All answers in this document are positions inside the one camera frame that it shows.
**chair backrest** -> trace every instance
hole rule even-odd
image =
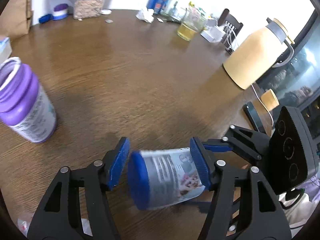
[[[236,18],[234,18],[231,14],[227,14],[227,12],[229,12],[228,9],[225,9],[223,11],[223,13],[221,14],[222,19],[219,19],[219,22],[221,24],[228,24],[230,26],[230,28],[235,32],[236,36],[238,35],[239,31],[242,29],[243,27],[243,23],[239,23]],[[233,34],[232,31],[230,31],[230,29],[228,27],[225,27],[224,31],[226,32],[226,35],[223,37],[223,39],[221,40],[221,42],[227,47],[229,48],[229,43],[227,41],[227,37],[229,39],[230,42],[230,37],[231,36],[231,42],[234,41],[235,39],[235,35]]]

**purple lid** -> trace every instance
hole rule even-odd
[[[61,4],[58,4],[53,10],[55,12],[58,12],[58,11],[62,11],[62,10],[65,10],[65,9],[68,9],[68,4],[67,3],[61,3]]]

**yellow liquid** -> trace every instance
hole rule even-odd
[[[184,40],[186,41],[191,41],[193,36],[195,36],[197,32],[193,29],[191,29],[190,27],[184,25],[183,23],[181,23],[178,31],[177,31],[177,34],[183,38]]]

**smartphone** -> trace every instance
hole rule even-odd
[[[266,133],[266,130],[263,127],[262,121],[257,113],[257,110],[254,108],[252,102],[248,102],[243,106],[243,110],[247,117],[249,118],[249,121],[253,127],[253,129],[257,132]]]

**glass cup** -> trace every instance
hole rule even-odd
[[[207,19],[197,9],[187,9],[177,34],[184,40],[191,41],[194,35],[203,29],[206,22]]]

